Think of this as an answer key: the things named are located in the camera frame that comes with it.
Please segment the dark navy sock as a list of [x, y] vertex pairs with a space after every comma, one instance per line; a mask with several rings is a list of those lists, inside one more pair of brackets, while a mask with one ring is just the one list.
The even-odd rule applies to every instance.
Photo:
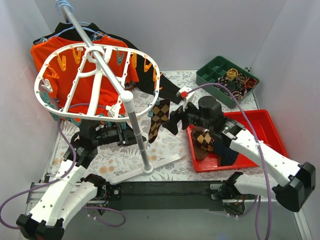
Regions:
[[230, 149], [229, 147], [225, 146], [223, 143], [219, 141], [213, 142], [213, 149], [219, 157], [219, 166], [222, 167], [233, 165], [236, 162], [239, 155], [237, 151]]

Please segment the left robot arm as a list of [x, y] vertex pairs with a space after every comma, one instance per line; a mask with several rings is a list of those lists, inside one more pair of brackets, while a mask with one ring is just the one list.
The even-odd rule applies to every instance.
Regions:
[[60, 240], [71, 219], [87, 202], [113, 198], [110, 183], [96, 174], [84, 177], [92, 160], [102, 145], [135, 144], [131, 128], [123, 130], [120, 123], [101, 123], [83, 120], [63, 156], [53, 183], [39, 202], [27, 214], [21, 214], [16, 225], [28, 240]]

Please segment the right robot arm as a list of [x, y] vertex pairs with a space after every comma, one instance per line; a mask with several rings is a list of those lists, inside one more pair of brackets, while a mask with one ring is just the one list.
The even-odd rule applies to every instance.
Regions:
[[197, 106], [191, 102], [186, 108], [180, 106], [170, 113], [163, 127], [177, 135], [178, 122], [182, 122], [184, 130], [190, 125], [209, 130], [214, 152], [221, 156], [223, 163], [233, 163], [241, 154], [267, 171], [268, 179], [262, 180], [235, 172], [220, 190], [223, 195], [232, 199], [246, 194], [264, 196], [277, 200], [291, 212], [298, 212], [315, 190], [316, 167], [313, 164], [291, 160], [257, 140], [253, 131], [226, 117], [213, 96], [201, 97]]

